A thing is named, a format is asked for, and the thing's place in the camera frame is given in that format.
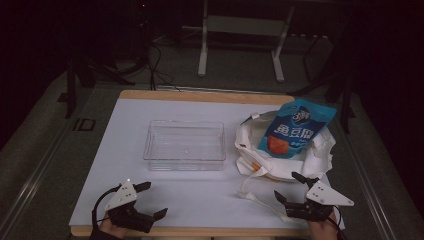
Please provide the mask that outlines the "clear plastic box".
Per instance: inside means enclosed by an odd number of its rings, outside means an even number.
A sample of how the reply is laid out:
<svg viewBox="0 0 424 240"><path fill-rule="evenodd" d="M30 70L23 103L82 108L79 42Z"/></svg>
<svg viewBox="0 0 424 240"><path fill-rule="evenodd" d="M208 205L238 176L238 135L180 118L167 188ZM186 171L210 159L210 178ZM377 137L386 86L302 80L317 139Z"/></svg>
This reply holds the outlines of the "clear plastic box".
<svg viewBox="0 0 424 240"><path fill-rule="evenodd" d="M224 124L153 120L143 159L155 171L221 171L226 159Z"/></svg>

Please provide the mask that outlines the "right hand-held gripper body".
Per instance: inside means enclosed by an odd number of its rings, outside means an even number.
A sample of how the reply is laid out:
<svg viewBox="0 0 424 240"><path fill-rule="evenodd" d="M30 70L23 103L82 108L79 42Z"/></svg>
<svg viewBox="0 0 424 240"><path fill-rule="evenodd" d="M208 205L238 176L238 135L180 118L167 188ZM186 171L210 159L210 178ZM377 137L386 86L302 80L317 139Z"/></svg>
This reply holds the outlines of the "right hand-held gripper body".
<svg viewBox="0 0 424 240"><path fill-rule="evenodd" d="M285 202L289 217L307 221L325 221L335 206L353 206L354 201L318 179L307 179L308 191L304 203Z"/></svg>

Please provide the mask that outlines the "white table mat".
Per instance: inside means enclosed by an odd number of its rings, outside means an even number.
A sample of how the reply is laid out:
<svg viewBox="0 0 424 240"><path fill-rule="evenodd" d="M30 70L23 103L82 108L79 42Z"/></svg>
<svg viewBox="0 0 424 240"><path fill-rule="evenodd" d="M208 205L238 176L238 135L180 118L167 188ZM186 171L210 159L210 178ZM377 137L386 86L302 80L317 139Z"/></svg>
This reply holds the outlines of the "white table mat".
<svg viewBox="0 0 424 240"><path fill-rule="evenodd" d="M305 235L304 221L283 222L274 211L241 198L238 188L247 178L236 165L236 130L254 113L277 111L282 100L151 100L118 99L103 139L70 219L75 236L87 236L95 223L91 211L104 214L111 189L130 180L150 182L137 194L136 209L147 215L167 208L155 222L151 236L283 236ZM155 171L143 159L149 124L153 120L222 122L226 159L221 171ZM259 200L279 212L275 196L303 202L308 188L298 181L254 177L245 185Z"/></svg>

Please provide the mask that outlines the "blue snack packet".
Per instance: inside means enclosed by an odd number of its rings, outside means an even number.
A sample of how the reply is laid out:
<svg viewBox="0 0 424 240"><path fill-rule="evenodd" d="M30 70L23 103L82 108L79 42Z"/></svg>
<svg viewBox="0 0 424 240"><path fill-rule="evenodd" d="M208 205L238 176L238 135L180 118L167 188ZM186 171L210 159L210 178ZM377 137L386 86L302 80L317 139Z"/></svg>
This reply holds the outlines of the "blue snack packet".
<svg viewBox="0 0 424 240"><path fill-rule="evenodd" d="M291 158L328 125L336 112L335 108L303 99L286 103L266 129L258 149L272 157Z"/></svg>

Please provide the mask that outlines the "white metal stand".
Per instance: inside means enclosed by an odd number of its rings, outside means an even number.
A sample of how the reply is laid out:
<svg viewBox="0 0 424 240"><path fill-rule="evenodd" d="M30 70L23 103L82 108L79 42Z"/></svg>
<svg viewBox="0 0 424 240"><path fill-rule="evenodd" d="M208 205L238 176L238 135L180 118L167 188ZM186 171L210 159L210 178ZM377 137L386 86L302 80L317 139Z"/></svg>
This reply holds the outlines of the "white metal stand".
<svg viewBox="0 0 424 240"><path fill-rule="evenodd" d="M273 36L279 39L276 47L271 51L275 78L277 82L284 82L285 76L280 61L280 55L283 45L288 36L288 30L291 24L295 7L290 6L284 20L268 20L243 18L221 15L210 15L208 13L208 0L203 0L202 14L202 41L197 75L204 77L207 70L208 60L208 33L234 33L260 36Z"/></svg>

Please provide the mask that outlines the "person's right hand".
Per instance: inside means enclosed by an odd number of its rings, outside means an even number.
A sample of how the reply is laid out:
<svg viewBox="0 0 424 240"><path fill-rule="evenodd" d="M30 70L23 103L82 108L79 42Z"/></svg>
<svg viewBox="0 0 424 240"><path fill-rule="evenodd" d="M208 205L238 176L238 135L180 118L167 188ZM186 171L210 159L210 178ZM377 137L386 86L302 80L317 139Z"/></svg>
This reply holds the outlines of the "person's right hand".
<svg viewBox="0 0 424 240"><path fill-rule="evenodd" d="M339 230L334 225L335 221L336 216L334 213L331 213L326 221L308 221L307 224L312 240L337 240Z"/></svg>

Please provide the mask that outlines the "black tripod stand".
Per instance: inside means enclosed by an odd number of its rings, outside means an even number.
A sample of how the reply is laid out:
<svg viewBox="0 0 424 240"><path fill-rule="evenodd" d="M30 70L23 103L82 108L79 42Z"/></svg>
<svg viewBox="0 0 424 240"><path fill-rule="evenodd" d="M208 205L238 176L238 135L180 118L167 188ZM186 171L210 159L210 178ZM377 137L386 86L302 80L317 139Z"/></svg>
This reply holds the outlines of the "black tripod stand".
<svg viewBox="0 0 424 240"><path fill-rule="evenodd" d="M118 74L108 70L104 65L88 57L81 55L69 57L66 71L66 91L58 99L59 102L65 102L67 105L66 119L69 119L76 109L76 79L79 79L83 87L93 88L96 84L94 71L119 84L133 85L133 82L123 79Z"/></svg>

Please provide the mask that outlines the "person's left hand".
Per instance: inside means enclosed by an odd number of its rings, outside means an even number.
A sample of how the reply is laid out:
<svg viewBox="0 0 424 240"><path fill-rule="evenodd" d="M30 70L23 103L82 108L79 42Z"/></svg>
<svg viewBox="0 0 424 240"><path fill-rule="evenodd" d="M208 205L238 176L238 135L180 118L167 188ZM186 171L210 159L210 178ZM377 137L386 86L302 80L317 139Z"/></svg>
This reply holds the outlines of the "person's left hand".
<svg viewBox="0 0 424 240"><path fill-rule="evenodd" d="M113 225L110 219L103 220L98 227L102 240L124 240L128 230Z"/></svg>

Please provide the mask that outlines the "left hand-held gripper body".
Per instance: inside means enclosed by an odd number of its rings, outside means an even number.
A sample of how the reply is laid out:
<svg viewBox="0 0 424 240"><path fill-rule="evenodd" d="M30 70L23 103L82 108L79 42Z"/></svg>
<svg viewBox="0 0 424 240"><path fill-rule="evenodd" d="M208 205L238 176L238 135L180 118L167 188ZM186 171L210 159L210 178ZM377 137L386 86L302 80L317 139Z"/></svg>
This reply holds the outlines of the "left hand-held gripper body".
<svg viewBox="0 0 424 240"><path fill-rule="evenodd" d="M130 180L127 180L119 186L116 193L106 204L105 211L113 225L149 233L154 219L152 216L139 213L135 209L138 193L133 185Z"/></svg>

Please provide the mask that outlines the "white cloth tote bag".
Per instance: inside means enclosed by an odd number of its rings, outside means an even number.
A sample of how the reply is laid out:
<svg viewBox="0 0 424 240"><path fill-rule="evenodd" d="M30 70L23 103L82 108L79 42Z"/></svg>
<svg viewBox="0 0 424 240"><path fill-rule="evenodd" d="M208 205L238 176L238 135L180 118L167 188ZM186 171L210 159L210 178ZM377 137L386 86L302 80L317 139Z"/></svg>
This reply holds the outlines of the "white cloth tote bag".
<svg viewBox="0 0 424 240"><path fill-rule="evenodd" d="M254 177L267 177L276 181L293 182L292 172L298 172L308 178L321 178L332 168L331 150L336 141L327 127L325 127L305 150L291 158L276 158L259 150L258 146L266 129L271 124L275 111L264 114L251 115L236 130L235 147L240 157L236 165L242 175L247 178L238 188L241 198L255 201L270 208L283 222L297 222L301 219L289 217L272 206L259 200L252 192L245 189L247 182Z"/></svg>

